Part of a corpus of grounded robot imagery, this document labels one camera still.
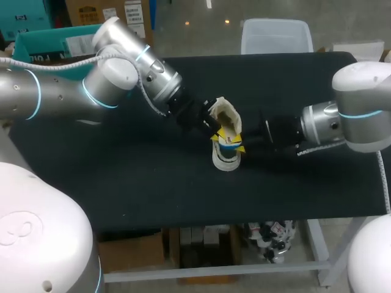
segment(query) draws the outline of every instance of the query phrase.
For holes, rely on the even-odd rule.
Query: white cable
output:
[[[335,143],[331,143],[331,144],[329,144],[329,145],[321,145],[321,146],[319,146],[319,147],[317,146],[316,148],[308,148],[308,149],[306,149],[306,150],[304,150],[304,151],[298,152],[297,155],[298,155],[298,157],[299,157],[299,156],[302,156],[302,155],[304,155],[304,154],[312,153],[312,152],[314,152],[314,151],[326,150],[326,149],[328,149],[328,148],[334,148],[334,147],[337,147],[337,146],[343,145],[343,144],[345,144],[345,141],[343,141],[343,142],[335,142]]]
[[[384,168],[383,158],[381,156],[381,152],[376,152],[376,157],[378,158],[381,182],[383,184],[383,192],[384,192],[384,201],[386,203],[386,211],[388,214],[391,214],[391,206],[390,206],[390,196],[389,196],[389,188],[387,184],[386,170]]]
[[[149,105],[157,114],[162,115],[162,116],[166,116],[165,113],[163,113],[163,112],[161,112],[159,109],[157,109],[157,108],[152,104],[152,102],[150,101],[150,99],[149,99],[149,97],[148,97],[148,94],[147,94],[147,92],[146,92],[145,89],[144,89],[144,85],[142,84],[141,72],[140,72],[140,69],[139,69],[138,64],[136,63],[136,61],[133,60],[132,58],[130,58],[130,57],[124,55],[124,54],[105,54],[105,55],[100,55],[100,56],[91,57],[91,58],[89,58],[89,59],[82,60],[82,61],[79,61],[79,62],[75,62],[75,63],[72,63],[72,64],[59,65],[59,66],[44,66],[44,65],[37,65],[37,64],[31,64],[31,63],[26,63],[26,62],[17,61],[17,60],[11,59],[11,58],[0,57],[0,64],[1,64],[1,63],[3,63],[3,64],[9,64],[9,65],[11,65],[11,66],[21,67],[21,68],[30,69],[30,70],[61,71],[61,70],[68,70],[68,69],[72,69],[72,68],[78,68],[78,67],[81,67],[81,66],[90,64],[90,63],[97,62],[97,61],[99,61],[99,60],[111,59],[111,58],[124,59],[124,60],[127,60],[127,61],[129,61],[130,63],[133,64],[133,66],[135,67],[135,69],[136,69],[136,71],[137,71],[137,74],[138,74],[137,84],[138,84],[138,86],[139,86],[139,88],[140,88],[140,90],[141,90],[141,93],[142,93],[143,97],[147,100],[148,105]]]
[[[343,145],[344,143],[345,142],[336,142],[336,143],[332,143],[330,145],[319,146],[316,148],[309,148],[308,150],[298,152],[298,156],[302,156],[304,154],[309,154],[314,151],[326,150],[328,148],[337,147],[339,145]],[[386,204],[386,211],[388,214],[391,214],[391,204],[390,204],[389,188],[388,188],[388,184],[387,184],[386,170],[384,168],[383,158],[381,156],[380,151],[376,152],[376,157],[378,158],[381,182],[383,185],[384,203]]]

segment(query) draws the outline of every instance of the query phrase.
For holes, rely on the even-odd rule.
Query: cardboard box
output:
[[[137,267],[164,264],[162,233],[99,243],[104,273],[124,272]]]
[[[82,40],[90,40],[99,27],[98,24],[20,34],[16,38],[12,58],[44,65],[76,62],[78,60],[75,60],[75,58],[77,59],[78,56],[71,54],[70,45],[80,44]],[[91,51],[85,51],[85,53],[87,56],[93,54]],[[71,70],[58,71],[56,75],[72,80],[80,80],[87,75],[92,67],[93,65],[86,65]]]
[[[22,32],[53,27],[54,17],[49,0],[11,0],[1,3],[0,31],[7,42],[14,41]]]
[[[203,244],[180,245],[179,229],[170,229],[170,259],[176,268],[185,269],[205,266],[233,266],[241,264],[241,247],[237,227],[230,226],[227,234],[219,235],[219,245],[204,246]],[[180,284],[227,284],[235,282],[237,276],[207,276],[180,278]]]
[[[117,16],[149,45],[153,44],[149,0],[66,0],[72,26],[104,23]]]

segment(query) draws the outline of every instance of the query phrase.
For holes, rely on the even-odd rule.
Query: teal box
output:
[[[54,16],[49,0],[2,1],[0,31],[5,41],[14,41],[21,32],[52,29]]]
[[[12,58],[18,61],[32,63],[33,61],[59,62],[70,57],[93,54],[92,45],[88,47],[93,34],[101,25],[66,27],[45,31],[26,32],[16,38]],[[70,70],[57,71],[56,75],[72,80],[80,80],[87,75],[92,64]]]

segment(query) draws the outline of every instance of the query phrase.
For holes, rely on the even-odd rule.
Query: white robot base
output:
[[[70,197],[0,163],[0,292],[102,293],[90,222]]]

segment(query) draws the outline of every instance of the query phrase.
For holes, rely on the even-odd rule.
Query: table leg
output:
[[[341,275],[348,263],[349,248],[354,236],[361,229],[364,223],[369,222],[367,217],[353,218],[343,233],[340,242],[335,250],[331,253],[328,261],[330,269],[321,270],[318,274],[320,286],[331,286]]]

